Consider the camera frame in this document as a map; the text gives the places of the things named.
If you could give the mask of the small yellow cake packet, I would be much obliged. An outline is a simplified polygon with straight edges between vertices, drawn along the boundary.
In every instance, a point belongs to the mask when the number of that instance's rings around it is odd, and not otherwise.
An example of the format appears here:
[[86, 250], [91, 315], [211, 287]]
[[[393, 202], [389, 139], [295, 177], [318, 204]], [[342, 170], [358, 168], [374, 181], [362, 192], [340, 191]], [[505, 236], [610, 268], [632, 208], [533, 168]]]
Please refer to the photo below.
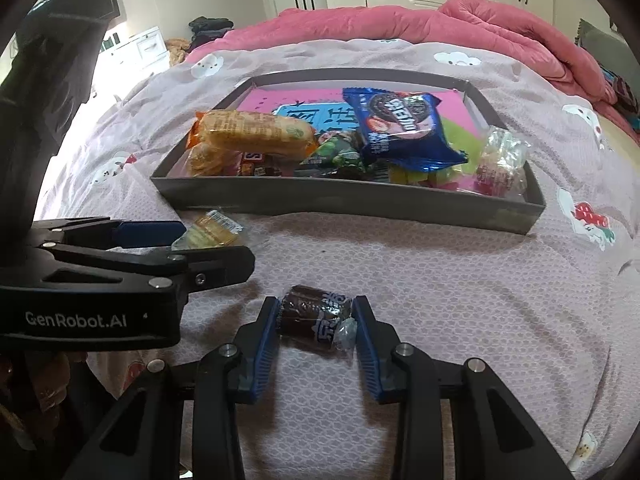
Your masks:
[[221, 248], [235, 244], [244, 232], [244, 226], [219, 210], [199, 216], [178, 240], [172, 250], [199, 250]]

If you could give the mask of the Snickers bar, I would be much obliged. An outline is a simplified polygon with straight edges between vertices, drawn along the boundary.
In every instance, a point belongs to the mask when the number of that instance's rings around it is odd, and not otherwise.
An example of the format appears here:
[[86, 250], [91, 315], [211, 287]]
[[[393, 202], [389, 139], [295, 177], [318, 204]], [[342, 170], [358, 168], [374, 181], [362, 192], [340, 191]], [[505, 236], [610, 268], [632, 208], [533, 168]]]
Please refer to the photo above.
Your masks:
[[241, 177], [281, 177], [283, 172], [276, 156], [243, 153], [236, 174]]

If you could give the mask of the dark chocolate cake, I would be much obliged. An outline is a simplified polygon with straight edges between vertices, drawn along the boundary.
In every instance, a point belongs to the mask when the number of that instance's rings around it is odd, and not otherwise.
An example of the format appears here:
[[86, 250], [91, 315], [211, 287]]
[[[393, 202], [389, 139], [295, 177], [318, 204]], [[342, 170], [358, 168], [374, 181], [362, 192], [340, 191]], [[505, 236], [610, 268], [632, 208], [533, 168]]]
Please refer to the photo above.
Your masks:
[[295, 285], [280, 300], [277, 332], [320, 351], [350, 351], [358, 330], [353, 306], [339, 292]]

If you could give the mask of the orange biscuit pack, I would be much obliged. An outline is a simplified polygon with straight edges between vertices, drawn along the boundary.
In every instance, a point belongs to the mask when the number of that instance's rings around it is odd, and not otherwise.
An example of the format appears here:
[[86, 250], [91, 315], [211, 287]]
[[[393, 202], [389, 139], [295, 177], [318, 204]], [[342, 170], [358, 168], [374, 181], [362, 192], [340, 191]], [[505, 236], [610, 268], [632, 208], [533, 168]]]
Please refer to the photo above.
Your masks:
[[301, 119], [242, 110], [196, 114], [186, 148], [206, 144], [215, 150], [281, 155], [302, 160], [318, 146], [316, 130]]

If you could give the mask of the green peas black packet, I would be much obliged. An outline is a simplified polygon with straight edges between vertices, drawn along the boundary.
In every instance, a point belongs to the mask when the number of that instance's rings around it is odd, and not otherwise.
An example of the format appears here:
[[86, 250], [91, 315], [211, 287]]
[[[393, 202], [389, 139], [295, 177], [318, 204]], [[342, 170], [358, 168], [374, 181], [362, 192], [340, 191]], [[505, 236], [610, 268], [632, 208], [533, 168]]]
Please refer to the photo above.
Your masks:
[[294, 169], [293, 174], [307, 178], [372, 180], [372, 171], [361, 150], [362, 140], [358, 131], [327, 132], [320, 136], [318, 148]]

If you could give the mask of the blue Oreo packet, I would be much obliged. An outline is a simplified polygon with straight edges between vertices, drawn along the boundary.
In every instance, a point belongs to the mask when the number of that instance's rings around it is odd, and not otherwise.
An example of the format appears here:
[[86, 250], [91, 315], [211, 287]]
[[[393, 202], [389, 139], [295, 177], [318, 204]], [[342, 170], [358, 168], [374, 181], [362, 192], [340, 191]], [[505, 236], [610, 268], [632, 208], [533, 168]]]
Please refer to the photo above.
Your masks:
[[450, 154], [439, 99], [431, 93], [348, 87], [343, 100], [357, 117], [363, 158], [410, 166], [418, 159]]

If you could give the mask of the clear pink candy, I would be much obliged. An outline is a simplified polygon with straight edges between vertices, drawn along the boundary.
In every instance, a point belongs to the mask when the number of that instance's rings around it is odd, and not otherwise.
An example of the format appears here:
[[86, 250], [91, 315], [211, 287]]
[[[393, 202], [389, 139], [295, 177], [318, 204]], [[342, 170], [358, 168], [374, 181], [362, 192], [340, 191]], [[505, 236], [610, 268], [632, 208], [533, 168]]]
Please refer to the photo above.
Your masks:
[[524, 166], [530, 144], [509, 130], [491, 126], [475, 171], [475, 189], [487, 196], [519, 200], [527, 180]]

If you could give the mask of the green milk candy bag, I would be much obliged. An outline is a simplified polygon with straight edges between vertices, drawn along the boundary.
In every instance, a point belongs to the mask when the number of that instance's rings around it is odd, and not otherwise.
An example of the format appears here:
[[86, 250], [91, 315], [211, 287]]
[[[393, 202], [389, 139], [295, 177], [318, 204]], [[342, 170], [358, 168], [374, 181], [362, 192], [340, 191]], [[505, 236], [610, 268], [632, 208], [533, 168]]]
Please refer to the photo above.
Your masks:
[[460, 191], [472, 188], [485, 137], [472, 122], [460, 125], [442, 116], [442, 135], [450, 154], [418, 159], [415, 164], [388, 164], [386, 181], [393, 184], [426, 185]]

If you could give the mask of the clear bag rice crackers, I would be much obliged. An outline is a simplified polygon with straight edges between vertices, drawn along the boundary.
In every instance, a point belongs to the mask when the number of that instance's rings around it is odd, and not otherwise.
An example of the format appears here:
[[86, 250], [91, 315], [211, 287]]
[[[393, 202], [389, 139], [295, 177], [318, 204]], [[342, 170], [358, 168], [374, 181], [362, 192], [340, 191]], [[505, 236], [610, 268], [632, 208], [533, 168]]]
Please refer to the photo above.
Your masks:
[[191, 177], [221, 176], [238, 162], [238, 157], [238, 152], [200, 143], [190, 149], [186, 169]]

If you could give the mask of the lilac patterned bed sheet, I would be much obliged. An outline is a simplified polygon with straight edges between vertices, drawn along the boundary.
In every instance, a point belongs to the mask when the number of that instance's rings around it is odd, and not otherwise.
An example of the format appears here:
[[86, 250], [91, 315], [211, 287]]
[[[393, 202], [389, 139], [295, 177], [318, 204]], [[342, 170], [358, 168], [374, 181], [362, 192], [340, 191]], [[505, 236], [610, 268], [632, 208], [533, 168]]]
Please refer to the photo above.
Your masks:
[[201, 359], [253, 321], [268, 296], [303, 284], [364, 295], [377, 318], [432, 358], [485, 360], [576, 477], [612, 465], [639, 421], [639, 176], [634, 156], [600, 148], [576, 103], [521, 62], [448, 44], [314, 40], [222, 51], [213, 75], [180, 64], [145, 81], [51, 160], [40, 219], [172, 220], [151, 176], [197, 112], [272, 72], [372, 67], [472, 82], [532, 147], [547, 206], [525, 236], [414, 222], [287, 214], [242, 219], [256, 268], [242, 285], [194, 295], [171, 365]]

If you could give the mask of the white drawer cabinet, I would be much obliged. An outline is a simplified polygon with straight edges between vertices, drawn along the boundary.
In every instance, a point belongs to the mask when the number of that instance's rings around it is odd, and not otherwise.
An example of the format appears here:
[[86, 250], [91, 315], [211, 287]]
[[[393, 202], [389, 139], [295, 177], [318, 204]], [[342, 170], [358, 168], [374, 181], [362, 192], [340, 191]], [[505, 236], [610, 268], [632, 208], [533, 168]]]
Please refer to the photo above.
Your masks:
[[168, 68], [169, 51], [157, 26], [125, 39], [114, 29], [103, 41], [91, 96], [119, 102], [141, 81]]

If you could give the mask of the tan fuzzy garment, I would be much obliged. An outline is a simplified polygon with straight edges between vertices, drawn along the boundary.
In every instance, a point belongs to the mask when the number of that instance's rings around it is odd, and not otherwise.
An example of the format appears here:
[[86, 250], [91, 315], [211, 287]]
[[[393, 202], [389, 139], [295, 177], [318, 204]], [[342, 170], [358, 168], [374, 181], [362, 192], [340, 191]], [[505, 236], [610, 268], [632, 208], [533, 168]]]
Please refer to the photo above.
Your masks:
[[169, 52], [169, 66], [176, 66], [184, 61], [189, 54], [190, 41], [183, 38], [170, 38], [165, 40], [165, 46]]

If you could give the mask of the pink blue children's book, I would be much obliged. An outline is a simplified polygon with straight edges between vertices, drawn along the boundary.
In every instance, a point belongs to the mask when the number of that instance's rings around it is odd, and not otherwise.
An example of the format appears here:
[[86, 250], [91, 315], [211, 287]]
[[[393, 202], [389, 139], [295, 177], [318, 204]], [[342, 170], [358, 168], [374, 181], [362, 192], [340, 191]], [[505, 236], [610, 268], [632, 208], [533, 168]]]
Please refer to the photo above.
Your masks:
[[[435, 91], [442, 122], [454, 122], [459, 127], [480, 136], [480, 129], [456, 90]], [[238, 105], [243, 112], [270, 113], [295, 117], [309, 122], [316, 133], [357, 129], [359, 124], [352, 108], [344, 102], [341, 89], [266, 90], [255, 88]]]

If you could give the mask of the colourful folded clothes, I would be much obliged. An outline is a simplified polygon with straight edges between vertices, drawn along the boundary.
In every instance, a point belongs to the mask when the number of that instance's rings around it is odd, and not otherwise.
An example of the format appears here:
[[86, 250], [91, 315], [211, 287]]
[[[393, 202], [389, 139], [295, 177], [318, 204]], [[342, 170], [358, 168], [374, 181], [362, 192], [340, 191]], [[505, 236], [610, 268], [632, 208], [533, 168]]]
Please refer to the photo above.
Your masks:
[[616, 73], [600, 66], [604, 79], [610, 84], [615, 95], [616, 103], [614, 107], [623, 115], [623, 118], [631, 124], [634, 129], [639, 128], [639, 101], [634, 95], [631, 86]]

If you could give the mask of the grey padded headboard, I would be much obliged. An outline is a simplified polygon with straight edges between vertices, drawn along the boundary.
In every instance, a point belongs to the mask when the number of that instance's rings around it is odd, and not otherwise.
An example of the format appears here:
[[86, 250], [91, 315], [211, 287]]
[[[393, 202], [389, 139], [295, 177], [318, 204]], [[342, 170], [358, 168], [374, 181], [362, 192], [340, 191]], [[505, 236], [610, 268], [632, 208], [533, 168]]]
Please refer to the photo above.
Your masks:
[[606, 70], [626, 81], [639, 78], [639, 63], [630, 47], [582, 18], [578, 24], [576, 44], [588, 51]]

